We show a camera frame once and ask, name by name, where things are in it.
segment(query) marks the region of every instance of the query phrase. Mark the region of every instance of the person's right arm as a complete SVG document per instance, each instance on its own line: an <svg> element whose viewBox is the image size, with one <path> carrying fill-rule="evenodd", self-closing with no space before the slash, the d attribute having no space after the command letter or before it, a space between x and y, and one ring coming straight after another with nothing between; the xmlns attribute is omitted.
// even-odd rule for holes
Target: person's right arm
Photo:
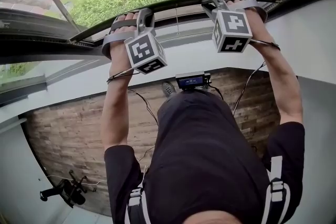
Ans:
<svg viewBox="0 0 336 224"><path fill-rule="evenodd" d="M252 30L253 39L274 42L255 9L246 10L246 16ZM280 124L286 122L302 123L300 85L292 68L277 48L256 43L252 43L252 46L263 56L266 62L275 101L281 116Z"/></svg>

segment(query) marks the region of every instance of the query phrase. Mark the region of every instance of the black t-shirt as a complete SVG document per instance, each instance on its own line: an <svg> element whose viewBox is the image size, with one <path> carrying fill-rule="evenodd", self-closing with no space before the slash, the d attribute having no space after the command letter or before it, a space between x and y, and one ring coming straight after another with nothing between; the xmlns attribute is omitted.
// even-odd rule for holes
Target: black t-shirt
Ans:
<svg viewBox="0 0 336 224"><path fill-rule="evenodd" d="M195 213L220 210L242 223L261 223L270 159L283 156L282 180L291 190L285 221L302 194L305 130L288 122L268 138L262 160L240 132L229 106L217 96L185 91L158 111L159 132L144 178L152 224L182 223ZM123 223L131 190L142 180L134 150L127 145L105 152L114 223Z"/></svg>

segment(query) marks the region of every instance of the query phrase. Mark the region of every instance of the hand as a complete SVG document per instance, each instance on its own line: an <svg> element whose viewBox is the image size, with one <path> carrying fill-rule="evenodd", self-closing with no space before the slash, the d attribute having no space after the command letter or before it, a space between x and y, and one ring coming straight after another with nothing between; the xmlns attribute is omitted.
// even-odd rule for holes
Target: hand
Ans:
<svg viewBox="0 0 336 224"><path fill-rule="evenodd" d="M128 13L127 15L121 15L118 17L117 21L121 20L131 20L136 19L138 17L138 13ZM126 31L134 31L136 30L135 26L123 26L121 28L117 28L112 33L126 32ZM110 69L110 76L117 74L119 72L128 70L131 68L131 63L128 58L127 50L123 41L115 41L110 44L110 54L112 59L112 66Z"/></svg>
<svg viewBox="0 0 336 224"><path fill-rule="evenodd" d="M241 0L228 1L227 5L232 5L233 3L240 2ZM255 8L247 8L245 10L248 23L250 25L253 39L258 39L267 42L274 42L272 36L267 31L264 22L260 18L257 10Z"/></svg>

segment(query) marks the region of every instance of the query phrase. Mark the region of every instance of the wooden floor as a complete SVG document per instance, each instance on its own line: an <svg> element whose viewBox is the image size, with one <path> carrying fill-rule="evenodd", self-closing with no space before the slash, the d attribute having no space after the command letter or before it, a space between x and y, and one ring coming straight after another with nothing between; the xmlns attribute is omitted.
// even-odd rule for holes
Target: wooden floor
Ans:
<svg viewBox="0 0 336 224"><path fill-rule="evenodd" d="M250 74L250 70L234 68L212 72L213 85L220 89L231 109ZM161 82L134 89L149 101L156 114L165 101ZM217 94L214 89L210 88L209 91ZM26 113L27 137L48 175L69 178L68 172L72 169L78 177L86 175L88 183L106 179L104 152L99 136L103 101L104 94L101 94ZM142 158L140 165L143 169L151 162L153 149L149 149L155 144L158 127L143 100L131 92L129 107L129 145L134 148L136 158ZM261 156L268 134L279 123L267 72L259 71L250 80L235 118L246 139ZM55 184L60 181L57 177L50 179ZM103 182L96 188L96 192L88 191L85 194L87 201L81 207L110 216L107 185Z"/></svg>

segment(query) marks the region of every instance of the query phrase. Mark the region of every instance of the black and white backpack strap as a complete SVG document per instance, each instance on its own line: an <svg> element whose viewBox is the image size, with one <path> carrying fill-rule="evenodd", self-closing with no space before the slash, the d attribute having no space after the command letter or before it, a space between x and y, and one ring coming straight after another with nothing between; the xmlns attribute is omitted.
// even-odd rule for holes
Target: black and white backpack strap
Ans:
<svg viewBox="0 0 336 224"><path fill-rule="evenodd" d="M146 200L146 193L143 190L143 180L145 178L145 173L146 173L146 167L144 169L143 172L143 177L142 177L142 181L139 184L139 186L132 190L131 194L130 194L130 199L129 202L126 206L126 212L125 212L125 224L131 224L130 221L130 216L129 216L129 208L136 208L138 210L138 213L142 213L143 214L143 219L144 219L144 224L151 224L151 221L149 219L149 215L148 215L148 209L147 209L147 200ZM142 224L142 221L140 219L137 219L137 223L136 224Z"/></svg>
<svg viewBox="0 0 336 224"><path fill-rule="evenodd" d="M267 171L270 184L266 190L265 209L261 224L267 223L270 207L273 202L283 201L285 197L284 208L282 209L282 213L279 218L278 224L282 223L288 210L290 201L290 189L289 186L281 180L281 171L282 171L282 156L272 157L271 172Z"/></svg>

